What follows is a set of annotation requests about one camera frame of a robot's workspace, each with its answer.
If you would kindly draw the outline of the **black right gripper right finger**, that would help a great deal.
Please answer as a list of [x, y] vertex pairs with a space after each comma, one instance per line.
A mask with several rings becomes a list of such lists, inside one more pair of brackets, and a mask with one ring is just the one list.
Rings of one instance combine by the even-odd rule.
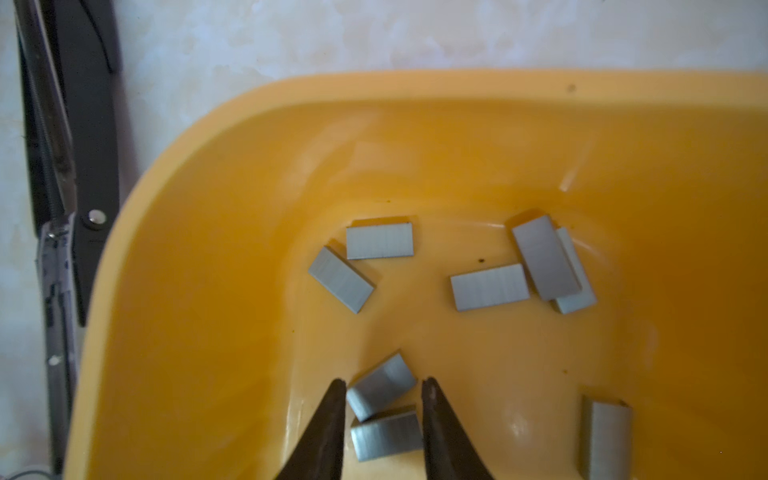
[[426, 478], [493, 479], [434, 377], [422, 382], [421, 397]]

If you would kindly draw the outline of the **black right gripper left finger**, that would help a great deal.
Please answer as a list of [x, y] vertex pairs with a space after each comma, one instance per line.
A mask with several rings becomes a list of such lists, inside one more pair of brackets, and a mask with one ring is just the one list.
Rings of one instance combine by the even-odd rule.
[[334, 379], [276, 479], [339, 480], [345, 439], [346, 382]]

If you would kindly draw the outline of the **staple strip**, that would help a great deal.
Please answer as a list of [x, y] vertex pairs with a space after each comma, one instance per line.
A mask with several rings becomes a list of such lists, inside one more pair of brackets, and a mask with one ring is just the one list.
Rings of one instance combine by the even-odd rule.
[[580, 291], [575, 294], [558, 297], [553, 301], [553, 304], [560, 314], [570, 314], [593, 306], [597, 303], [597, 297], [569, 233], [564, 227], [557, 229], [556, 233], [579, 282]]
[[346, 400], [357, 420], [365, 422], [405, 395], [416, 383], [417, 378], [402, 354], [395, 352], [353, 382]]
[[413, 406], [383, 412], [364, 422], [355, 420], [350, 433], [359, 462], [423, 449], [421, 425]]
[[578, 470], [583, 479], [630, 479], [633, 410], [623, 401], [582, 396]]
[[309, 274], [353, 313], [359, 313], [375, 289], [375, 285], [324, 246], [313, 260]]
[[348, 260], [410, 257], [415, 253], [411, 223], [348, 227]]
[[468, 311], [530, 298], [524, 268], [506, 265], [450, 277], [455, 307]]
[[512, 228], [539, 297], [552, 301], [581, 291], [551, 218], [540, 216]]

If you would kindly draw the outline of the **yellow plastic tray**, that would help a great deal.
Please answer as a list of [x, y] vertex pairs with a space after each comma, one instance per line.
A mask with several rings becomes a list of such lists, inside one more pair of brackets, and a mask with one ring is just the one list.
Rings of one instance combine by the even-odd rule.
[[[542, 300], [512, 228], [569, 233], [597, 303]], [[410, 257], [348, 227], [411, 223]], [[355, 314], [327, 246], [375, 285]], [[460, 312], [454, 275], [530, 298]], [[767, 78], [303, 77], [214, 110], [143, 175], [91, 301], [65, 477], [271, 479], [329, 383], [400, 352], [497, 478], [575, 479], [580, 398], [634, 413], [636, 479], [767, 475]]]

